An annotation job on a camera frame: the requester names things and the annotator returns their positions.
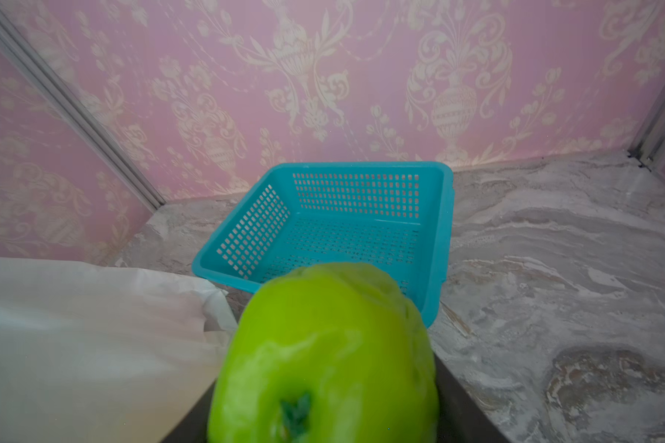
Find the white plastic bag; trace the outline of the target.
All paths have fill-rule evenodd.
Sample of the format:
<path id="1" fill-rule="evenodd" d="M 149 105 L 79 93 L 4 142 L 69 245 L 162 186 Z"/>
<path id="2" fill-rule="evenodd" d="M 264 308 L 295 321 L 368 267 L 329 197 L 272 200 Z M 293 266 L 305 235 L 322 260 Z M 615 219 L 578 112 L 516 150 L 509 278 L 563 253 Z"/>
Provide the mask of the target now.
<path id="1" fill-rule="evenodd" d="M 237 324 L 195 277 L 0 258 L 0 442 L 162 442 Z"/>

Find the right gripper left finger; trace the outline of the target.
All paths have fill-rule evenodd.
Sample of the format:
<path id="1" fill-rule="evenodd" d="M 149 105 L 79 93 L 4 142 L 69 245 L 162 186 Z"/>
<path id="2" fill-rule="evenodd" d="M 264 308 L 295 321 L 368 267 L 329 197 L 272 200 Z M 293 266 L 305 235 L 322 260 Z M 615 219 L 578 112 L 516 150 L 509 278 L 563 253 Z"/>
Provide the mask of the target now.
<path id="1" fill-rule="evenodd" d="M 216 382 L 203 393 L 184 418 L 164 437 L 162 443 L 206 443 L 207 426 Z"/>

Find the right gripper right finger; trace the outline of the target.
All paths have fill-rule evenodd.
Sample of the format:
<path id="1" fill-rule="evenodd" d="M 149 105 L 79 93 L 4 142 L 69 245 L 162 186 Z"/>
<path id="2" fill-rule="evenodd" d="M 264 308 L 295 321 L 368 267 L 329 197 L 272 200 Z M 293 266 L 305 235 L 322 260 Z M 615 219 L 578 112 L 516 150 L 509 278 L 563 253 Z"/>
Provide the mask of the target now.
<path id="1" fill-rule="evenodd" d="M 509 443 L 451 371 L 434 356 L 440 414 L 437 443 Z"/>

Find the green apple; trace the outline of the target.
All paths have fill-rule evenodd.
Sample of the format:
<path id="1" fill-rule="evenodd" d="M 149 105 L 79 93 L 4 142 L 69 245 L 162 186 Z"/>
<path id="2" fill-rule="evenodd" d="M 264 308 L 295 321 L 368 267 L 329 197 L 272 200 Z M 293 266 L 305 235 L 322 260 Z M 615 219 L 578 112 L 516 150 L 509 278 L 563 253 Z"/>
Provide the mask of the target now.
<path id="1" fill-rule="evenodd" d="M 210 442 L 432 442 L 440 401 L 419 310 L 366 263 L 295 269 L 245 308 Z"/>

